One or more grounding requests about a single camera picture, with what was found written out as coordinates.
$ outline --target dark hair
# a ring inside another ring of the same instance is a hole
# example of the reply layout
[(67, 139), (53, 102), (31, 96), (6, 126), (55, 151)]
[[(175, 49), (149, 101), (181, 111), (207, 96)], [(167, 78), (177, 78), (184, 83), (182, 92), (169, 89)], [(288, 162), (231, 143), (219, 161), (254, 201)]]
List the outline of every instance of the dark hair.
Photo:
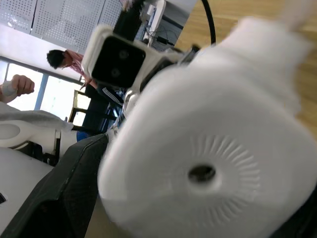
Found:
[(61, 66), (63, 60), (65, 59), (64, 51), (52, 50), (48, 52), (47, 59), (51, 67), (57, 69)]

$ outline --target camera lens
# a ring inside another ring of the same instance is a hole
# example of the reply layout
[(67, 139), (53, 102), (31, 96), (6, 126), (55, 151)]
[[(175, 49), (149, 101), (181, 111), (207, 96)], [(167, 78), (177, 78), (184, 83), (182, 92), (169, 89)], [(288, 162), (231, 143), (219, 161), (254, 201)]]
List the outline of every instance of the camera lens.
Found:
[(120, 76), (120, 70), (117, 69), (117, 68), (114, 68), (112, 71), (111, 71), (111, 76), (114, 77), (114, 78), (118, 78)]
[(121, 50), (119, 52), (119, 58), (121, 60), (126, 60), (129, 57), (129, 53), (126, 50)]

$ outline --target wooden surface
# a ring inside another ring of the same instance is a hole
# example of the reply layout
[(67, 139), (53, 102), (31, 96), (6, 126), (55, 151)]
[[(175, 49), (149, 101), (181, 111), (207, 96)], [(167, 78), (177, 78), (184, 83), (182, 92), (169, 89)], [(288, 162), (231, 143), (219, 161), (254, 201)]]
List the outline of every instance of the wooden surface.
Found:
[[(283, 7), (284, 0), (209, 0), (214, 18), (216, 38), (223, 40), (243, 16), (274, 18)], [(317, 11), (303, 28), (303, 34), (317, 45)], [(176, 47), (187, 50), (192, 44), (210, 44), (210, 32), (206, 13), (200, 0), (196, 3)], [(317, 51), (301, 66), (297, 77), (297, 89), (302, 99), (299, 120), (317, 139)]]

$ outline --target white robot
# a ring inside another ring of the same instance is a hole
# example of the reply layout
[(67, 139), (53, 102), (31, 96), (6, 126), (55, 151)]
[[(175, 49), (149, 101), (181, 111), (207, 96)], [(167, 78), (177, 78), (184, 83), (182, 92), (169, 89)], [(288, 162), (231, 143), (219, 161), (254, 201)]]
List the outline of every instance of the white robot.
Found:
[(120, 35), (124, 24), (97, 28), (85, 72), (131, 88), (99, 167), (113, 222), (137, 238), (314, 237), (317, 150), (293, 82), (312, 46), (292, 33), (312, 3), (246, 18), (189, 64)]

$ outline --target wooden floor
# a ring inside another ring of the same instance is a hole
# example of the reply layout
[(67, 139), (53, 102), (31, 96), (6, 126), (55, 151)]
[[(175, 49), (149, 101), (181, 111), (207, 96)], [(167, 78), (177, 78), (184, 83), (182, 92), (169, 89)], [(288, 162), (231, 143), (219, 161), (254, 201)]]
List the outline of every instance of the wooden floor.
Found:
[[(223, 40), (237, 21), (244, 16), (275, 17), (285, 0), (209, 0), (214, 17), (217, 42)], [(315, 16), (303, 28), (303, 33), (317, 45), (317, 8)], [(187, 50), (192, 44), (210, 44), (210, 32), (205, 10), (200, 0), (191, 13), (176, 47)], [(298, 119), (317, 139), (317, 51), (301, 66), (297, 88), (302, 98), (302, 112)]]

